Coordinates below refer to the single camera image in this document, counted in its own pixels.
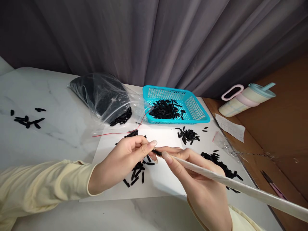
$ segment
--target yellow long-sleeve shirt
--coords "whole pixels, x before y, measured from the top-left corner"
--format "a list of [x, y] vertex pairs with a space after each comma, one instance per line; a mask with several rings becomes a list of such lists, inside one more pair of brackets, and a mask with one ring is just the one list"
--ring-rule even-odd
[[[0, 173], [0, 230], [10, 231], [18, 217], [51, 210], [63, 201], [92, 196], [88, 184], [94, 167], [82, 161], [64, 160], [9, 168]], [[262, 230], [243, 212], [232, 206], [229, 210], [232, 231]]]

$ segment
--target white marble table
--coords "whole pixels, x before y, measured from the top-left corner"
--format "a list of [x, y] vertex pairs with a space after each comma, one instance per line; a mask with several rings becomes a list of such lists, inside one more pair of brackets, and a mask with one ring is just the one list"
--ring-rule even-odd
[[[50, 160], [83, 160], [92, 162], [99, 137], [91, 138], [93, 126], [88, 108], [67, 88], [75, 75], [24, 67], [0, 76], [0, 169], [17, 165], [32, 165]], [[142, 94], [142, 88], [127, 85]], [[211, 116], [201, 98], [202, 106]], [[37, 113], [34, 108], [47, 110]], [[13, 121], [15, 116], [29, 115], [46, 119], [42, 129], [26, 129]], [[202, 142], [189, 148], [201, 153], [218, 149], [211, 141], [219, 129], [212, 120], [208, 124], [189, 125], [202, 130]], [[219, 151], [229, 169], [237, 170], [244, 183], [254, 186], [242, 165]], [[228, 191], [229, 203], [238, 207], [267, 230], [281, 230], [266, 204], [245, 194]], [[183, 197], [156, 197], [133, 200], [60, 204], [54, 210], [19, 218], [13, 230], [203, 230]]]

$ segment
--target blue plastic basket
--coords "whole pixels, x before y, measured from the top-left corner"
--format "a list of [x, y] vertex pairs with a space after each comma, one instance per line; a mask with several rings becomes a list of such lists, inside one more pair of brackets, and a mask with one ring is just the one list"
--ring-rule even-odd
[[149, 123], [151, 124], [198, 124], [208, 123], [210, 121], [209, 115], [201, 106], [195, 95], [187, 90], [156, 87], [156, 86], [144, 86], [143, 98], [150, 104], [156, 103], [160, 99], [173, 99], [177, 100], [177, 104], [182, 107], [178, 107], [179, 110], [185, 110], [183, 119], [155, 119], [153, 116], [147, 114]]

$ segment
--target curtain fold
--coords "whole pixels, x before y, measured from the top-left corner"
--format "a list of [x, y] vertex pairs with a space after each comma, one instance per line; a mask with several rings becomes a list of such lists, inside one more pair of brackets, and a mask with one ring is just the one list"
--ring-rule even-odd
[[305, 0], [3, 0], [11, 66], [218, 98], [308, 51]]

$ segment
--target small plastic bag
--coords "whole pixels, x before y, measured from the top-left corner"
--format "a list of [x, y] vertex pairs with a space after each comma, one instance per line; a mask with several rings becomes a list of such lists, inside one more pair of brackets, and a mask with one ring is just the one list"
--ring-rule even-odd
[[213, 143], [223, 149], [228, 155], [234, 157], [236, 161], [240, 163], [238, 159], [238, 154], [240, 153], [232, 147], [232, 145], [223, 134], [217, 131], [213, 138]]
[[[145, 110], [150, 107], [142, 96], [107, 73], [77, 77], [71, 81], [69, 88], [88, 106], [92, 118], [98, 121], [99, 125], [94, 129], [93, 135], [100, 135], [104, 130], [110, 129], [125, 132], [134, 130], [141, 123]], [[126, 122], [118, 119], [123, 114], [128, 115], [124, 116], [128, 118]]]

